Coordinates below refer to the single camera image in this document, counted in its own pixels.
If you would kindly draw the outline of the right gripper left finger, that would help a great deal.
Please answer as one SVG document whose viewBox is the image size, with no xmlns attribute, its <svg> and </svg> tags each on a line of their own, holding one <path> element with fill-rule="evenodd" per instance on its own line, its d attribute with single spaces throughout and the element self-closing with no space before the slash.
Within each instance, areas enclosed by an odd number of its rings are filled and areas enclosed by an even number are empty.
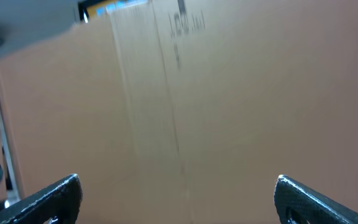
<svg viewBox="0 0 358 224">
<path fill-rule="evenodd" d="M 1 210 L 0 224 L 74 224 L 80 212 L 82 196 L 78 174 L 70 174 Z"/>
</svg>

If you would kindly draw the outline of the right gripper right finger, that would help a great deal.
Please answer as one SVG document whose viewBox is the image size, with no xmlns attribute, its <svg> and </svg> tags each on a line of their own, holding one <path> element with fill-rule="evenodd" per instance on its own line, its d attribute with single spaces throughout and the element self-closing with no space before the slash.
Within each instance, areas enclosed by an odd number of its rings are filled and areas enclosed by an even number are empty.
<svg viewBox="0 0 358 224">
<path fill-rule="evenodd" d="M 273 201 L 281 223 L 358 224 L 358 213 L 287 175 L 278 176 Z"/>
</svg>

